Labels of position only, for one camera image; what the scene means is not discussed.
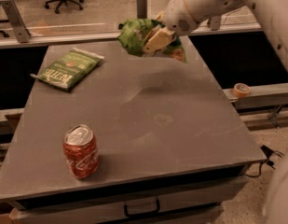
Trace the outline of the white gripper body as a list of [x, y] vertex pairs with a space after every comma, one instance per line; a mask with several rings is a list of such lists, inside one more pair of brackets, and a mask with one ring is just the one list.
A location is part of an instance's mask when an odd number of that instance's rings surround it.
[[164, 10], [163, 22], [178, 36], [189, 35], [217, 8], [218, 0], [171, 0]]

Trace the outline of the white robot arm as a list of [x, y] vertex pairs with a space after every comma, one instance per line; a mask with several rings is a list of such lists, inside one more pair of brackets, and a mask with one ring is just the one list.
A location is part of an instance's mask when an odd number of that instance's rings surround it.
[[[159, 16], [164, 27], [149, 35], [144, 52], [163, 49], [203, 21], [243, 6], [252, 11], [288, 72], [288, 0], [171, 0]], [[288, 151], [271, 178], [262, 224], [288, 224]]]

